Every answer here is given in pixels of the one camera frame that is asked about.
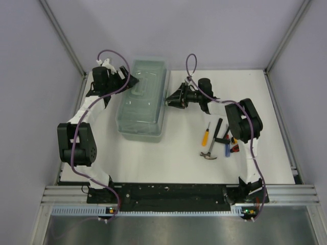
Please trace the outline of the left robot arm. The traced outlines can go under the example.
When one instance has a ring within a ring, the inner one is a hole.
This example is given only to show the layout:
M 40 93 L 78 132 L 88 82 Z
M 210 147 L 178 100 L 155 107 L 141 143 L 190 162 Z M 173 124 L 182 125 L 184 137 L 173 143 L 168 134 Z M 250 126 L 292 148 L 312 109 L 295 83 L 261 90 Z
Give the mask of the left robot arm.
M 66 123 L 57 127 L 59 155 L 72 171 L 85 177 L 104 202 L 114 200 L 116 190 L 109 186 L 111 177 L 95 165 L 97 145 L 92 126 L 104 111 L 114 94 L 135 86 L 139 79 L 130 74 L 129 67 L 98 66 L 92 69 L 93 81 L 77 113 Z

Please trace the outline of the translucent green tool box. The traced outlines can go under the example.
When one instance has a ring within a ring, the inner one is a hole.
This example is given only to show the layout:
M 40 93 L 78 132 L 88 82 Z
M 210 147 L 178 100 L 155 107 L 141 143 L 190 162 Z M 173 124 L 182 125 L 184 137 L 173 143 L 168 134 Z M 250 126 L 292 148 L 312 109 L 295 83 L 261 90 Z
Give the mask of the translucent green tool box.
M 138 57 L 131 74 L 139 82 L 123 92 L 116 115 L 118 132 L 127 140 L 158 143 L 170 78 L 167 61 L 156 56 Z

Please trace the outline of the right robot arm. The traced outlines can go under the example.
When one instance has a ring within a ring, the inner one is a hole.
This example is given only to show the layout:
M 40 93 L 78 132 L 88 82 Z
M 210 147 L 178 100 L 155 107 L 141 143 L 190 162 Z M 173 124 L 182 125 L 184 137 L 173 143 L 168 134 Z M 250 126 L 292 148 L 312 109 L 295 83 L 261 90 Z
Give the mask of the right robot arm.
M 265 180 L 260 171 L 257 155 L 258 142 L 263 130 L 263 122 L 251 99 L 239 102 L 222 101 L 214 96 L 210 79 L 201 78 L 195 84 L 191 77 L 181 83 L 178 89 L 166 98 L 166 105 L 185 109 L 189 103 L 197 103 L 208 115 L 223 115 L 227 118 L 227 128 L 238 141 L 241 154 L 240 175 L 237 191 L 224 194 L 228 203 L 237 201 L 250 202 L 257 193 L 266 194 Z

